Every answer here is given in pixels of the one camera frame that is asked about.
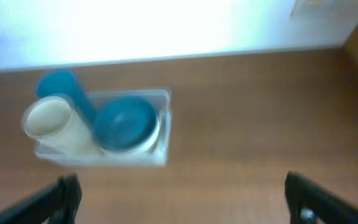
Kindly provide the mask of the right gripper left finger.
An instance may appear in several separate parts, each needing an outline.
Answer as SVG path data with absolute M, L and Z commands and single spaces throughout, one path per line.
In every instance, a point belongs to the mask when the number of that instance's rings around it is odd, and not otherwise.
M 0 211 L 0 224 L 74 224 L 81 198 L 78 176 L 61 176 L 52 185 Z

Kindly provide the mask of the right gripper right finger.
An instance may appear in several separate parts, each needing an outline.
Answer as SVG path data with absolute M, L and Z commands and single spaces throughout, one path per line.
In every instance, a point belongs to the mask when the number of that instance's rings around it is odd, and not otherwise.
M 296 172 L 285 179 L 290 223 L 358 223 L 358 208 Z

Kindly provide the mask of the cream cup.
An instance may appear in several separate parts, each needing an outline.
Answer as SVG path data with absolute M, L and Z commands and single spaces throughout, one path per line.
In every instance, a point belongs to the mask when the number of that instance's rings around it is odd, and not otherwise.
M 89 124 L 66 95 L 43 97 L 32 103 L 21 119 L 23 132 L 66 155 L 101 154 Z

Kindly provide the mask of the blue bowl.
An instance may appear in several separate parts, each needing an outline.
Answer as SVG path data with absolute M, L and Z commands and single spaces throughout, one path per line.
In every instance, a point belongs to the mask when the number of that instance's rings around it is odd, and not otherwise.
M 98 111 L 93 137 L 109 151 L 124 151 L 142 144 L 153 133 L 157 111 L 142 97 L 116 98 Z

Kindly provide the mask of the blue cup front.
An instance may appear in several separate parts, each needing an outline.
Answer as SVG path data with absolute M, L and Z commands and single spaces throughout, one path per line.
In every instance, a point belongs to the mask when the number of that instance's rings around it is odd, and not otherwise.
M 66 95 L 89 125 L 94 122 L 96 109 L 86 95 L 81 82 L 71 70 L 60 69 L 46 73 L 40 79 L 35 94 L 38 98 L 50 95 Z

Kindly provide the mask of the cream bowl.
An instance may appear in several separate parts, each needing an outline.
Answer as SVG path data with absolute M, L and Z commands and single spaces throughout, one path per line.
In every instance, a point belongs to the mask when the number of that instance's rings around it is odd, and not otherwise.
M 159 113 L 157 113 L 157 123 L 152 133 L 145 141 L 143 141 L 139 145 L 120 151 L 116 151 L 115 149 L 109 150 L 107 147 L 101 146 L 100 150 L 103 154 L 113 157 L 129 157 L 129 156 L 137 156 L 139 154 L 146 153 L 156 145 L 158 141 L 158 136 L 162 129 L 162 124 L 163 124 L 163 113 L 160 111 Z

